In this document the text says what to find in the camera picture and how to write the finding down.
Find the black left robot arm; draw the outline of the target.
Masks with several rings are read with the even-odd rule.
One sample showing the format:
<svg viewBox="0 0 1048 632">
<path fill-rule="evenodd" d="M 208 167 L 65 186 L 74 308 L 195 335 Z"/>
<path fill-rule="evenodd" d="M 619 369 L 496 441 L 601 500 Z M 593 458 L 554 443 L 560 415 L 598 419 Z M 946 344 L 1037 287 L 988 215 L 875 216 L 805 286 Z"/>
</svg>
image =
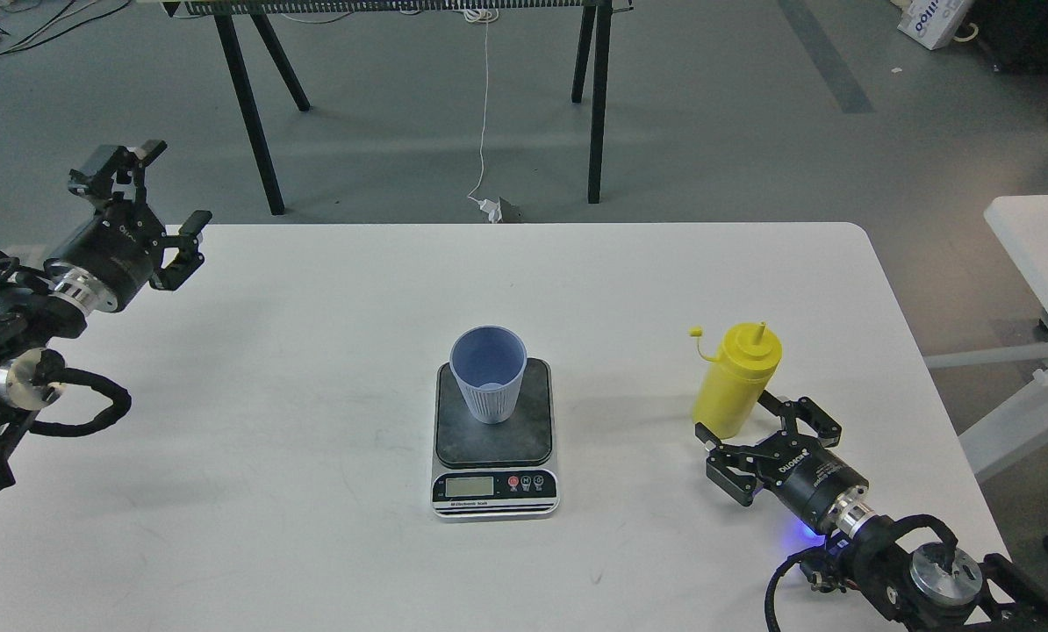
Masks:
<svg viewBox="0 0 1048 632">
<path fill-rule="evenodd" d="M 126 388 L 68 367 L 49 342 L 82 335 L 92 312 L 122 312 L 146 285 L 175 291 L 204 263 L 212 214 L 194 211 L 171 235 L 147 203 L 147 167 L 166 147 L 103 145 L 71 169 L 69 191 L 94 213 L 42 268 L 0 249 L 0 491 L 15 483 L 8 460 L 23 436 L 93 435 L 131 408 Z"/>
</svg>

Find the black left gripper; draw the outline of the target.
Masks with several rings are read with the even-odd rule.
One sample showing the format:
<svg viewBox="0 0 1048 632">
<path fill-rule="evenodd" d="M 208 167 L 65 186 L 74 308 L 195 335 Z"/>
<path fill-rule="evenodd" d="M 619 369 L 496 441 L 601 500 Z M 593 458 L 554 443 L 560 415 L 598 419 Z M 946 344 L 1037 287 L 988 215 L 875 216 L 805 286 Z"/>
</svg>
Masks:
<svg viewBox="0 0 1048 632">
<path fill-rule="evenodd" d="M 199 250 L 212 213 L 194 211 L 175 235 L 163 232 L 148 208 L 146 168 L 168 147 L 148 140 L 141 147 L 103 145 L 69 171 L 68 190 L 95 208 L 90 221 L 46 260 L 51 279 L 87 273 L 100 285 L 99 311 L 122 312 L 148 283 L 155 291 L 176 291 L 205 258 Z M 116 209 L 119 219 L 104 213 Z"/>
</svg>

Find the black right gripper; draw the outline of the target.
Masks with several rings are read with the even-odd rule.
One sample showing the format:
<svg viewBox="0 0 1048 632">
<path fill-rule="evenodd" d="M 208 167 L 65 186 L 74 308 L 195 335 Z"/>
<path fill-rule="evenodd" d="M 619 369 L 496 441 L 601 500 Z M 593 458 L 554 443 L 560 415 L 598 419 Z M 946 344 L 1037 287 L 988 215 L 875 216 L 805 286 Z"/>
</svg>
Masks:
<svg viewBox="0 0 1048 632">
<path fill-rule="evenodd" d="M 707 448 L 706 476 L 741 506 L 772 489 L 814 533 L 832 533 L 838 499 L 857 499 L 869 487 L 860 472 L 828 450 L 840 443 L 840 424 L 808 397 L 782 401 L 762 392 L 759 405 L 781 420 L 781 429 L 756 445 L 727 444 L 705 424 L 695 424 L 695 436 Z"/>
</svg>

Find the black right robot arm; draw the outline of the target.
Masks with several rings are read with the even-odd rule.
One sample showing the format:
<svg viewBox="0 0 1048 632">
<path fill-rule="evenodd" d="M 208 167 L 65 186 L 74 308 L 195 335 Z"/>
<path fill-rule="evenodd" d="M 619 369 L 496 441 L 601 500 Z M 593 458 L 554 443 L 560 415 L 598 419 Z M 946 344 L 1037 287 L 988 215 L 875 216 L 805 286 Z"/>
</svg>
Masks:
<svg viewBox="0 0 1048 632">
<path fill-rule="evenodd" d="M 759 404 L 781 421 L 752 446 L 725 443 L 705 424 L 706 476 L 742 506 L 769 489 L 822 536 L 782 563 L 764 594 L 766 628 L 777 631 L 774 593 L 795 565 L 821 593 L 857 591 L 909 631 L 1048 631 L 1048 592 L 1005 555 L 962 551 L 948 525 L 929 513 L 894 520 L 865 503 L 868 480 L 834 455 L 842 429 L 812 399 Z"/>
</svg>

